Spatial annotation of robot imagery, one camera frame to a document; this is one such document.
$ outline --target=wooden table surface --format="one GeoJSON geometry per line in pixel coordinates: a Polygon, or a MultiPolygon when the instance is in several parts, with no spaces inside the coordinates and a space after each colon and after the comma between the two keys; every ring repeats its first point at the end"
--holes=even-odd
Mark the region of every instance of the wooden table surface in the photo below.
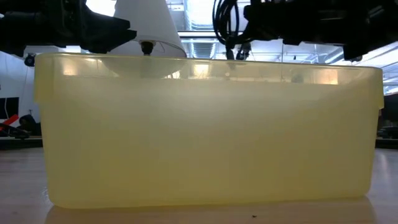
{"type": "Polygon", "coordinates": [[[47,196],[43,150],[0,151],[0,223],[398,223],[398,151],[376,150],[366,197],[261,205],[67,210],[47,196]]]}

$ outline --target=lamp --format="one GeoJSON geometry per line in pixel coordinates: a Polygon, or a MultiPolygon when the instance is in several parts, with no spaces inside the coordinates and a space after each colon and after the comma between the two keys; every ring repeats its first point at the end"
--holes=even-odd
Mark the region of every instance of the lamp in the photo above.
{"type": "Polygon", "coordinates": [[[137,31],[137,37],[111,54],[187,56],[165,0],[118,0],[114,17],[130,21],[130,29],[137,31]]]}

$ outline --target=plastic container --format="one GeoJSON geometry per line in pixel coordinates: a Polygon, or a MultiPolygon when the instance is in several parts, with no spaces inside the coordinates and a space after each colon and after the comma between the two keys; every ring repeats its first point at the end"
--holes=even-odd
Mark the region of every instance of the plastic container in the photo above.
{"type": "Polygon", "coordinates": [[[380,69],[42,54],[35,75],[58,206],[311,200],[369,189],[380,69]]]}

